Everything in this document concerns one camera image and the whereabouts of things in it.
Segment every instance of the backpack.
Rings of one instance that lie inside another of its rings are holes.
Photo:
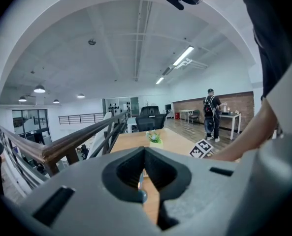
[[[214,117],[214,115],[215,115],[216,108],[215,108],[214,104],[212,103],[214,98],[215,98],[215,96],[212,96],[210,98],[210,100],[208,100],[207,97],[204,99],[205,117]]]

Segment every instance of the potted plant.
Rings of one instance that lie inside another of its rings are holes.
[[[146,137],[150,141],[150,147],[163,148],[163,141],[160,139],[160,135],[158,135],[155,130],[150,132],[147,131]]]

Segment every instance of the green plant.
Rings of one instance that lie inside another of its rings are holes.
[[[148,138],[148,140],[150,142],[153,142],[153,143],[161,143],[161,139],[160,139],[160,135],[158,135],[155,130],[153,131],[147,131],[146,132],[146,137]]]

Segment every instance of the white arch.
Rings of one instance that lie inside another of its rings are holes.
[[[114,0],[16,0],[0,21],[0,94],[15,62],[39,34],[70,13],[108,1]],[[168,4],[165,0],[149,1]],[[256,59],[250,51],[252,41],[243,38],[242,32],[215,7],[212,0],[206,0],[199,6],[186,5],[185,10],[222,32],[249,66],[254,67]]]

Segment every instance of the black and white pattern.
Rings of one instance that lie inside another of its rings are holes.
[[[205,139],[198,141],[191,150],[190,155],[195,158],[204,158],[214,147]]]

